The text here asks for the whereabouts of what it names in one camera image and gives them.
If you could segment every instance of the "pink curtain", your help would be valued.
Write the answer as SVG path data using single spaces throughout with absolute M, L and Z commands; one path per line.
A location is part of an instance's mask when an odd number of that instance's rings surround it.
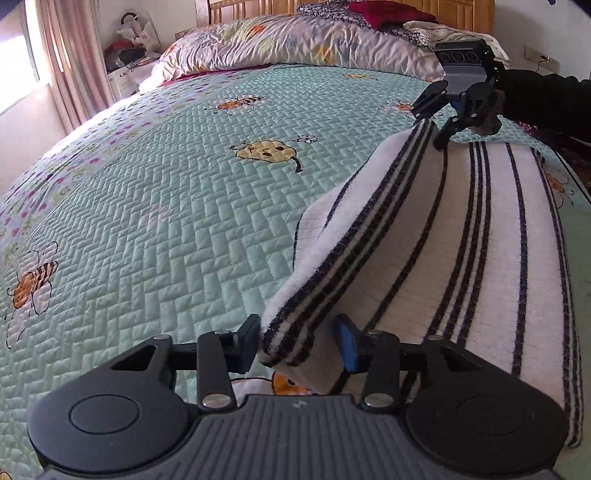
M 34 0 L 57 109 L 69 133 L 115 100 L 97 28 L 97 0 Z

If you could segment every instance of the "wall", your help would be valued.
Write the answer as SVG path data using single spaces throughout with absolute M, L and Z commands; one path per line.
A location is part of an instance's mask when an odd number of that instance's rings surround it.
M 197 25 L 194 0 L 99 0 L 99 31 L 104 47 L 117 39 L 117 26 L 126 12 L 141 20 L 148 17 L 156 29 L 162 51 L 174 42 L 174 34 Z
M 0 113 L 0 193 L 65 136 L 49 85 Z
M 560 62 L 560 74 L 589 78 L 591 18 L 571 0 L 496 0 L 495 37 L 514 68 L 535 70 L 523 58 L 529 45 Z M 540 73 L 548 73 L 540 67 Z

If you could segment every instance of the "wall socket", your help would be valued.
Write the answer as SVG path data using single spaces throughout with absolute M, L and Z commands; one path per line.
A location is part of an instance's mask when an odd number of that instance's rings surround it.
M 539 64 L 540 68 L 544 68 L 549 72 L 558 73 L 560 71 L 560 62 L 558 60 L 555 60 L 549 57 L 548 55 L 544 55 L 542 52 L 536 50 L 535 48 L 531 48 L 526 45 L 523 56 L 527 60 L 535 63 L 536 65 Z

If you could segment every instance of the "black sleeve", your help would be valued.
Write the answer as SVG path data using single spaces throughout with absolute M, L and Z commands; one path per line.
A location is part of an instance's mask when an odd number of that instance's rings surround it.
M 591 81 L 505 70 L 499 88 L 505 92 L 502 115 L 509 120 L 591 142 Z

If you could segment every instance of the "bedspread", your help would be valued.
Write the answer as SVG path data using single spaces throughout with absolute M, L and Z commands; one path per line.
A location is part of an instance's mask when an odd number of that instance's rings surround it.
M 151 335 L 191 342 L 262 313 L 292 272 L 304 209 L 412 125 L 425 85 L 311 66 L 198 77 L 118 104 L 23 175 L 3 198 L 0 469 L 39 473 L 26 421 L 40 395 Z M 512 122 L 487 140 L 545 155 L 577 317 L 588 318 L 589 198 Z M 179 375 L 177 392 L 194 400 L 195 376 Z

